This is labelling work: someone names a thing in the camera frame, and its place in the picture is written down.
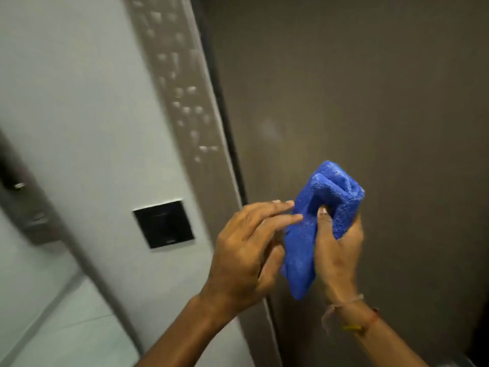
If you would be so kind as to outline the grey-brown door frame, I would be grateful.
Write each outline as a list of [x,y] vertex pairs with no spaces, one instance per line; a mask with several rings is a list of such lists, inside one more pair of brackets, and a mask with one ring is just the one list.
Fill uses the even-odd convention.
[[217,236],[241,192],[192,0],[124,0],[202,220]]

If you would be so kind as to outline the person's right hand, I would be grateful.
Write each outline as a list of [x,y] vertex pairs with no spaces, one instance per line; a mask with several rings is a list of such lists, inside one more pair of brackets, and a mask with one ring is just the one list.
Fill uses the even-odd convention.
[[362,221],[357,215],[349,230],[336,239],[336,248],[315,245],[315,273],[333,304],[349,302],[358,295],[357,265],[363,241]]

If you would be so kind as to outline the person's left forearm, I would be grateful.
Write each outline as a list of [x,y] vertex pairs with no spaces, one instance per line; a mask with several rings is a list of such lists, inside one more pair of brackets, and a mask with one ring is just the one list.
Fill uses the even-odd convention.
[[197,294],[134,367],[195,367],[206,347],[237,315],[229,296]]

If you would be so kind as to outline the blue microfibre cloth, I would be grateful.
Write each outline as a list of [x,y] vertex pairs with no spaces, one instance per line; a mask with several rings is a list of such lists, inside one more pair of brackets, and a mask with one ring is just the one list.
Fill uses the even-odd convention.
[[330,211],[333,236],[338,240],[352,226],[364,195],[363,188],[332,161],[323,162],[297,195],[291,213],[301,214],[303,219],[286,228],[282,266],[295,299],[301,300],[315,280],[318,209],[324,205]]

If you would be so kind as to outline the person's right forearm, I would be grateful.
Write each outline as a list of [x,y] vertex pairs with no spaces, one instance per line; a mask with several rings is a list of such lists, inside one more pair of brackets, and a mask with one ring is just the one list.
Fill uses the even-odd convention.
[[363,295],[345,303],[330,303],[323,316],[324,325],[332,315],[339,319],[343,332],[353,335],[374,367],[429,367],[381,319],[379,311],[364,302]]

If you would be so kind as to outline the person's left hand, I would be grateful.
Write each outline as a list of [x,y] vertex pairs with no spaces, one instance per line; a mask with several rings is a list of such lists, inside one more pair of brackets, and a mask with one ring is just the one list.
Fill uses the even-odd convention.
[[237,315],[269,293],[258,292],[266,248],[269,244],[284,246],[285,228],[303,219],[301,214],[290,214],[292,208],[267,218],[258,226],[247,226],[244,224],[243,208],[219,233],[210,273],[200,292],[211,296],[229,296],[237,303]]

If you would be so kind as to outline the dark brown door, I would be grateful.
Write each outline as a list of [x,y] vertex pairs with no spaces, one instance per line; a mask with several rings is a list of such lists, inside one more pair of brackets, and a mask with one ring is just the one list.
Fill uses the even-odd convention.
[[431,367],[489,367],[489,0],[192,0],[248,203],[326,160],[358,286]]

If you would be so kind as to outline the dark grey doorway frame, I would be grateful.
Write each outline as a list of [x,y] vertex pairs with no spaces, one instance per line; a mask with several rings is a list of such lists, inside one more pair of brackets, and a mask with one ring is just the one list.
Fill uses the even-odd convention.
[[94,282],[95,286],[101,293],[104,300],[112,309],[116,318],[120,321],[125,333],[129,336],[133,345],[135,346],[138,356],[141,357],[144,352],[144,348],[138,333],[132,325],[129,316],[123,309],[122,304],[116,298],[115,293],[108,286],[107,282],[101,276],[100,271],[97,270],[94,263],[84,252],[82,245],[77,241],[70,229],[66,226],[64,220],[59,215],[55,206],[52,204],[46,192],[40,187],[35,176],[26,166],[21,156],[12,146],[12,143],[6,137],[5,133],[0,128],[0,149],[5,153],[7,164],[17,173],[24,181],[27,182],[34,190],[34,194],[40,198],[42,207],[46,210],[46,215],[52,221],[52,224],[56,230],[58,230],[61,241],[69,249],[73,255],[77,264],[81,267],[83,272]]

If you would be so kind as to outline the metal door latch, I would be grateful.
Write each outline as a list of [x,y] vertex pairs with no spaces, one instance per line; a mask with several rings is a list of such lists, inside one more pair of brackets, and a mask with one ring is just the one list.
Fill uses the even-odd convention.
[[41,200],[0,156],[0,208],[34,246],[60,241]]

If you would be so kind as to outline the black wall switch plate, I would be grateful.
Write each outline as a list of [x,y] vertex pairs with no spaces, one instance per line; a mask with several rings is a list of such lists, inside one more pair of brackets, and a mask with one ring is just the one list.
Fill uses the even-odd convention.
[[182,200],[138,208],[132,214],[151,250],[195,239]]

